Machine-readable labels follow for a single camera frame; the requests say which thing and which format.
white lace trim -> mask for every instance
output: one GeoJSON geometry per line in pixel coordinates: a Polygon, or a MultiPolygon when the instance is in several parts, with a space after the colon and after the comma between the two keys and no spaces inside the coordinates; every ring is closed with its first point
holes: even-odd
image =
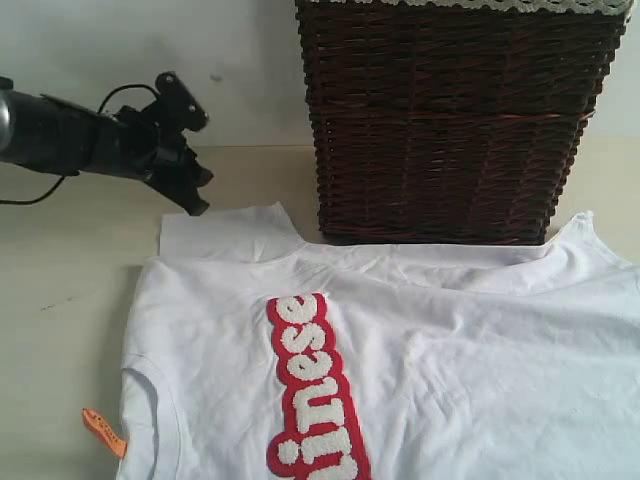
{"type": "MultiPolygon", "coordinates": [[[[331,0],[332,2],[346,3],[371,3],[373,0],[331,0]]],[[[538,10],[548,10],[553,13],[572,11],[575,13],[601,12],[605,15],[619,15],[630,12],[634,0],[381,0],[383,3],[397,5],[404,2],[407,5],[426,5],[431,3],[441,7],[459,5],[464,8],[482,8],[487,6],[492,10],[506,11],[515,8],[522,13],[531,13],[538,10]]]]}

armhole hem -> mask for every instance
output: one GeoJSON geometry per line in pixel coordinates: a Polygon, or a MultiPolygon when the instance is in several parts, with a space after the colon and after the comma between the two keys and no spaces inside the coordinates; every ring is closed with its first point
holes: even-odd
{"type": "MultiPolygon", "coordinates": [[[[156,411],[151,412],[156,419],[156,435],[158,445],[153,469],[149,480],[175,480],[178,478],[178,467],[181,455],[180,423],[174,398],[161,370],[147,357],[128,354],[124,357],[121,371],[132,370],[142,375],[155,389],[157,395],[156,411]]],[[[126,456],[120,461],[116,478],[124,475],[126,456]]]]}

basket rim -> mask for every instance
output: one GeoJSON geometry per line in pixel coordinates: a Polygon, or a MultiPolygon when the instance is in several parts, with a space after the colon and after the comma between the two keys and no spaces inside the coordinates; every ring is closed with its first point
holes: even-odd
{"type": "Polygon", "coordinates": [[[435,5],[439,7],[459,6],[477,10],[489,8],[506,12],[515,9],[520,13],[548,11],[551,13],[577,13],[603,15],[622,15],[627,18],[635,5],[635,0],[299,0],[303,3],[384,3],[387,5],[405,4],[414,7],[435,5]]]}

t-shirt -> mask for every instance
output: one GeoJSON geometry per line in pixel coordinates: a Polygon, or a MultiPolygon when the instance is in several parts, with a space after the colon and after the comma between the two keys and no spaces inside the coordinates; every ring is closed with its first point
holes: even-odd
{"type": "Polygon", "coordinates": [[[126,331],[118,478],[640,478],[639,282],[590,213],[541,246],[169,216],[126,331]]]}

white fuzzy letter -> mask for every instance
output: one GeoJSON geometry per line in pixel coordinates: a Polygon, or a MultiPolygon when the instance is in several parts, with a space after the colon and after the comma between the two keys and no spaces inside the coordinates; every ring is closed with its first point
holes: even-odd
{"type": "Polygon", "coordinates": [[[318,300],[313,295],[300,295],[302,303],[297,297],[283,297],[276,300],[276,311],[280,318],[287,323],[302,325],[313,320],[318,314],[318,300]]]}
{"type": "Polygon", "coordinates": [[[351,439],[349,432],[344,427],[340,427],[333,432],[323,435],[315,435],[302,440],[300,445],[302,450],[302,460],[307,465],[311,465],[317,457],[341,452],[343,455],[351,453],[351,439]]]}
{"type": "Polygon", "coordinates": [[[343,455],[340,465],[323,468],[309,475],[309,480],[354,480],[358,476],[358,464],[351,455],[343,455]]]}
{"type": "Polygon", "coordinates": [[[314,407],[309,405],[313,399],[336,393],[338,393],[338,383],[331,377],[326,377],[321,385],[311,385],[296,392],[293,397],[293,406],[296,409],[300,433],[308,433],[309,427],[318,423],[333,423],[338,427],[344,425],[344,406],[339,398],[332,398],[328,405],[314,407]]]}
{"type": "Polygon", "coordinates": [[[282,345],[289,353],[302,353],[307,347],[320,350],[324,339],[324,330],[317,323],[307,323],[300,332],[296,327],[287,327],[282,332],[282,345]]]}
{"type": "Polygon", "coordinates": [[[333,361],[327,352],[313,352],[313,355],[316,359],[314,362],[307,355],[298,354],[295,357],[291,357],[287,362],[287,370],[291,375],[296,377],[299,380],[303,381],[312,381],[312,380],[320,380],[324,377],[331,367],[333,366],[333,361]]]}

